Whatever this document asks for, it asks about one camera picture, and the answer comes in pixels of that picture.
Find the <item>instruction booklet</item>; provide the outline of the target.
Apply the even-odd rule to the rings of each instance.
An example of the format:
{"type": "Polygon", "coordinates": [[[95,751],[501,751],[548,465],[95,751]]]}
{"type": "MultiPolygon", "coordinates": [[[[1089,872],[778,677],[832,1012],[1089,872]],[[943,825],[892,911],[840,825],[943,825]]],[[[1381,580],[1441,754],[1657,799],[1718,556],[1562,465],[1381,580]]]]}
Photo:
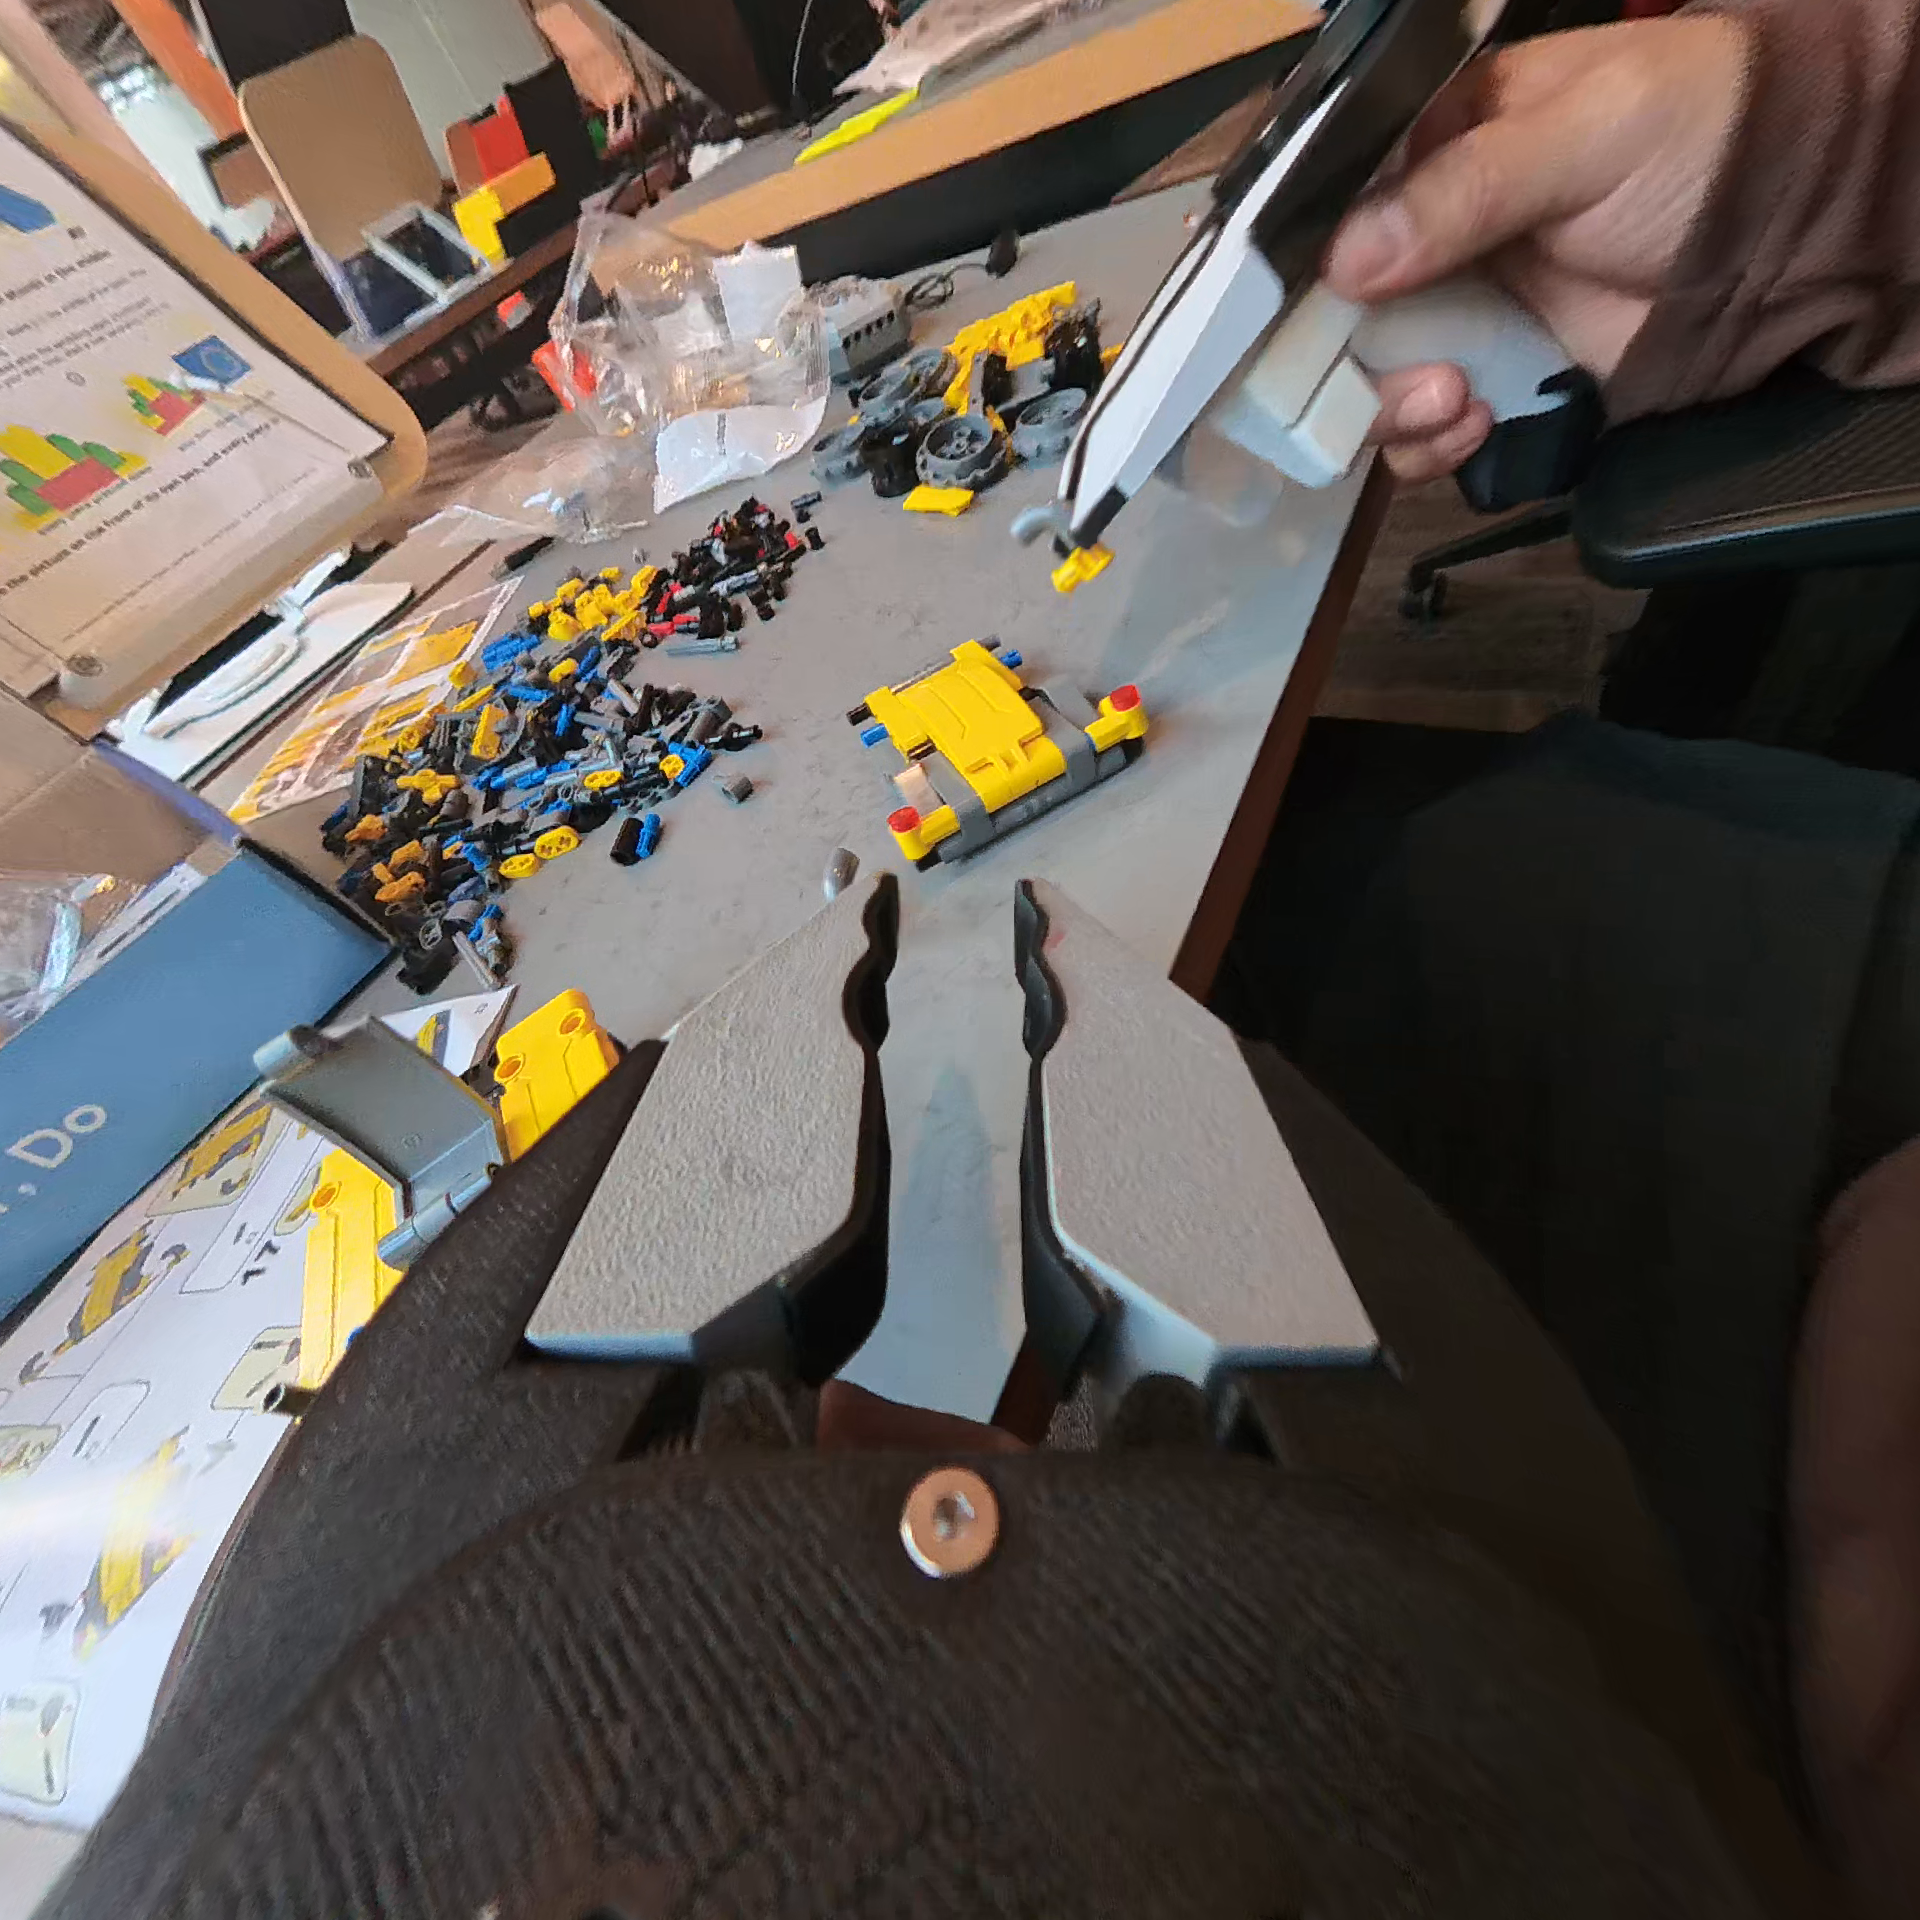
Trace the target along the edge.
{"type": "Polygon", "coordinates": [[[315,1388],[396,1288],[396,1193],[250,1094],[4,1337],[0,1803],[86,1828],[115,1800],[281,1388],[315,1388]]]}

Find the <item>pile of small brick parts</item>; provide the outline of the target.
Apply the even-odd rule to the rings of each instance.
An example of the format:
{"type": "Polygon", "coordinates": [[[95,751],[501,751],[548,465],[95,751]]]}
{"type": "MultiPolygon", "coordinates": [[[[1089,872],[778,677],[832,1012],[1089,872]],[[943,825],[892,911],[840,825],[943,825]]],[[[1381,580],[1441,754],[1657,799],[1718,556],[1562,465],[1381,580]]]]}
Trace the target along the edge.
{"type": "Polygon", "coordinates": [[[478,683],[353,765],[322,847],[340,865],[337,895],[389,941],[410,993],[456,970],[501,983],[513,887],[763,739],[731,697],[667,670],[731,659],[778,619],[794,571],[823,551],[822,504],[823,488],[746,493],[659,565],[555,580],[478,644],[478,683]]]}

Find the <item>laminated instruction sign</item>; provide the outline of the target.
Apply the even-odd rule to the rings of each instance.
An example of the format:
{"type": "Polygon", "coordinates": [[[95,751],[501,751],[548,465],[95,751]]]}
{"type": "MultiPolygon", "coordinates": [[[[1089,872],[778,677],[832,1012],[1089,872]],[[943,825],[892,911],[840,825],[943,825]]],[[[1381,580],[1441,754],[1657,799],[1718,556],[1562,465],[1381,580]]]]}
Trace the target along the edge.
{"type": "Polygon", "coordinates": [[[102,734],[425,475],[413,410],[146,164],[0,133],[4,697],[102,734]]]}

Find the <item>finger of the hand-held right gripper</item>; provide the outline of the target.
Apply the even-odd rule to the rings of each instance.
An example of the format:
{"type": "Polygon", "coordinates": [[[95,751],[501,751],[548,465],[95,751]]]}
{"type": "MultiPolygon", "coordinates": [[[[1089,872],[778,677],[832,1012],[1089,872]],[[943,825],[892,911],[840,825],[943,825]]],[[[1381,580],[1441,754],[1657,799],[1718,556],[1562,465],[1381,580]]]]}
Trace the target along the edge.
{"type": "Polygon", "coordinates": [[[1067,456],[1060,556],[1093,551],[1150,481],[1197,488],[1192,442],[1286,309],[1272,207],[1213,207],[1158,279],[1067,456]]]}

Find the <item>pile of yellow beam parts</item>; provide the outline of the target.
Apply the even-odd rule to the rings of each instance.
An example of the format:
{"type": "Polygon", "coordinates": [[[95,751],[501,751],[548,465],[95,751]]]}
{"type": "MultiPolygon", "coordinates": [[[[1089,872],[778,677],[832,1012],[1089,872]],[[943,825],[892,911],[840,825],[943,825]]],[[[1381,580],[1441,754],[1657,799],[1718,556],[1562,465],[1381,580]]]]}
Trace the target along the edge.
{"type": "Polygon", "coordinates": [[[1007,371],[1041,362],[1057,313],[1067,313],[1068,307],[1075,307],[1075,279],[1060,279],[1060,286],[1023,296],[1023,301],[1013,301],[985,321],[961,324],[948,340],[948,362],[957,362],[948,386],[957,380],[964,386],[982,356],[1002,356],[1007,371]]]}

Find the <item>black office chair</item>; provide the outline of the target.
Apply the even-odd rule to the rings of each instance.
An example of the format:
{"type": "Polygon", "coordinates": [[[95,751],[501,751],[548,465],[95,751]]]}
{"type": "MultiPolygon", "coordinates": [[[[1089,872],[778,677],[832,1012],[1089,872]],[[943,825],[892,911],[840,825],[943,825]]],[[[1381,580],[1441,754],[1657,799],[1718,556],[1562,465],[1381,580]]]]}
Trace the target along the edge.
{"type": "Polygon", "coordinates": [[[1434,619],[1455,571],[1551,540],[1611,588],[1920,556],[1915,386],[1844,388],[1790,363],[1724,405],[1606,425],[1594,380],[1562,371],[1538,400],[1462,465],[1467,504],[1499,521],[1403,565],[1403,619],[1434,619]]]}

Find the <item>blue cardboard kit box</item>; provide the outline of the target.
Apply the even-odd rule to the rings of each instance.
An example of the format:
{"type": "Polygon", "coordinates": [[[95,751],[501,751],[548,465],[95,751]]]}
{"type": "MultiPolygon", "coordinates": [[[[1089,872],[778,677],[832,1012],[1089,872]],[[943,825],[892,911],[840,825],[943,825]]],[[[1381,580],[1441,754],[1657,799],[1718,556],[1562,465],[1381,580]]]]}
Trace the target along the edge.
{"type": "Polygon", "coordinates": [[[4,983],[0,1303],[213,1124],[257,1048],[340,1012],[387,962],[322,880],[115,751],[4,751],[4,895],[82,915],[74,970],[4,983]]]}

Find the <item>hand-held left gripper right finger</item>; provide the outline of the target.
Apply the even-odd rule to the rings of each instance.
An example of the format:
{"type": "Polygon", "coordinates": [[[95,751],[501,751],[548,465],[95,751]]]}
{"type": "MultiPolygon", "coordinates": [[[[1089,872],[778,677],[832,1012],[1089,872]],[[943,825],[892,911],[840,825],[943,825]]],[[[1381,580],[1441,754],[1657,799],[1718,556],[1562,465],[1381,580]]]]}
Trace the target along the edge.
{"type": "Polygon", "coordinates": [[[1052,880],[1013,887],[1022,1296],[1057,1401],[1371,1368],[1381,1328],[1231,1027],[1052,880]]]}

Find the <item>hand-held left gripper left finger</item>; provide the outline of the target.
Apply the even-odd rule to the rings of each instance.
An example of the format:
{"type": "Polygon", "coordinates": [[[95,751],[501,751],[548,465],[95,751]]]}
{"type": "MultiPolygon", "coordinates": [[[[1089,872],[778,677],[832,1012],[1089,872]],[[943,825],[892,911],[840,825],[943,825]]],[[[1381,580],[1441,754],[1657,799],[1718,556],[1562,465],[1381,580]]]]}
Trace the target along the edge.
{"type": "Polygon", "coordinates": [[[883,1311],[898,880],[855,876],[667,1040],[526,1320],[539,1354],[837,1374],[883,1311]]]}

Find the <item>sticker sheet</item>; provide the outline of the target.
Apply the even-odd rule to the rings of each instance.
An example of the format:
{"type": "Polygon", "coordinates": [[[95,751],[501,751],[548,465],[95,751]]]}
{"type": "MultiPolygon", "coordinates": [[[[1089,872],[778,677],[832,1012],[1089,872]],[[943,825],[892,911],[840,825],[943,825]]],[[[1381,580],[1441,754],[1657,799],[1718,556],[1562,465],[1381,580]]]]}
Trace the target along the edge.
{"type": "Polygon", "coordinates": [[[511,598],[513,586],[501,580],[368,641],[340,683],[263,754],[229,799],[229,821],[257,825],[337,794],[366,754],[389,754],[405,734],[425,734],[447,705],[478,683],[478,644],[501,634],[511,598]]]}

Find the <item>grey desk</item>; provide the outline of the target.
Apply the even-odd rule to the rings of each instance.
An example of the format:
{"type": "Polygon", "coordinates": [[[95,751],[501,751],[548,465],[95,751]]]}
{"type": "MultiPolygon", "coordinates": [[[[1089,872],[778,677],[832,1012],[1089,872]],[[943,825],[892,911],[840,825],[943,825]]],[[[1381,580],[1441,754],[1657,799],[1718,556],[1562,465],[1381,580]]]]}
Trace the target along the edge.
{"type": "Polygon", "coordinates": [[[961,1414],[995,1412],[1022,1343],[1008,891],[1047,876],[1147,962],[1184,970],[1184,937],[1362,500],[1346,481],[1286,493],[1239,529],[1150,487],[1115,521],[1115,565],[1057,594],[1047,551],[1008,540],[1052,487],[1052,472],[1008,475],[961,521],[832,488],[823,551],[799,565],[778,619],[755,626],[733,659],[668,667],[680,683],[731,697],[763,739],[659,806],[650,858],[610,865],[602,830],[505,901],[513,1014],[584,988],[615,1040],[654,1040],[822,911],[832,848],[855,848],[866,876],[894,865],[892,754],[847,726],[861,697],[989,634],[1041,683],[1140,683],[1150,739],[1121,781],[982,858],[898,876],[894,1037],[879,1055],[894,1274],[855,1382],[961,1414]],[[752,773],[755,799],[723,806],[723,773],[752,773]]]}

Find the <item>person's right hand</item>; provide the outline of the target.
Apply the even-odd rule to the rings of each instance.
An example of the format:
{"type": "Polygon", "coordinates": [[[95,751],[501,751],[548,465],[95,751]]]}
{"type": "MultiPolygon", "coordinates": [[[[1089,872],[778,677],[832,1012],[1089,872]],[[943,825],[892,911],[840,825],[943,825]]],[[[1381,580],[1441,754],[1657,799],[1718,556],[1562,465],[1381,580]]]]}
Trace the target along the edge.
{"type": "Polygon", "coordinates": [[[1611,380],[1718,178],[1749,55],[1742,10],[1483,48],[1333,223],[1326,290],[1390,307],[1483,275],[1611,380]]]}

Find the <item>clear plastic bag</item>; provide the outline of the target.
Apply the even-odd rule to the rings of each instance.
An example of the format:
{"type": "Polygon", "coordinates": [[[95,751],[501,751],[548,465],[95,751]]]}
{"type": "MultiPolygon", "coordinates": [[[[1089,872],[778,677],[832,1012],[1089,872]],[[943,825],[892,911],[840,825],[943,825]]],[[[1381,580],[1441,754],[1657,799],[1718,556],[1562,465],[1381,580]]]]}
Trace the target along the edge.
{"type": "Polygon", "coordinates": [[[590,212],[548,313],[563,425],[478,472],[447,521],[478,540],[615,540],[763,481],[832,410],[832,346],[799,251],[713,253],[590,212]]]}

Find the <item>yellow and black brick assembly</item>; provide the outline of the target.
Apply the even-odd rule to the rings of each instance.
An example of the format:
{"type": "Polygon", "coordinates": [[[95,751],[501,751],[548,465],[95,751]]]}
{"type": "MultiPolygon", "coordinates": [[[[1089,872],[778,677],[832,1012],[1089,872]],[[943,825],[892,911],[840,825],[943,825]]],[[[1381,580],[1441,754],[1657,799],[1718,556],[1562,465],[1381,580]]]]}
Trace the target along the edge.
{"type": "Polygon", "coordinates": [[[300,1414],[431,1238],[615,1067],[620,1040],[584,988],[505,1027],[463,1076],[387,1022],[262,1044],[262,1094],[332,1144],[305,1203],[300,1348],[263,1412],[300,1414]]]}

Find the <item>yellow curved brick assembly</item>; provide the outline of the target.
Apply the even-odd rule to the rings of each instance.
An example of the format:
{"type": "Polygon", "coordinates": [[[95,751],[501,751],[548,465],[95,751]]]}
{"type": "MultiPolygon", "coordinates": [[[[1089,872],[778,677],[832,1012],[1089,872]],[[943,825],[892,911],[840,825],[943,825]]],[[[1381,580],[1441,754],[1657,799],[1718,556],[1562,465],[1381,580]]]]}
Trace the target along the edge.
{"type": "Polygon", "coordinates": [[[874,683],[847,726],[866,751],[894,751],[883,830],[907,865],[940,872],[1125,773],[1150,708],[1140,683],[1023,678],[1022,651],[989,634],[874,683]]]}

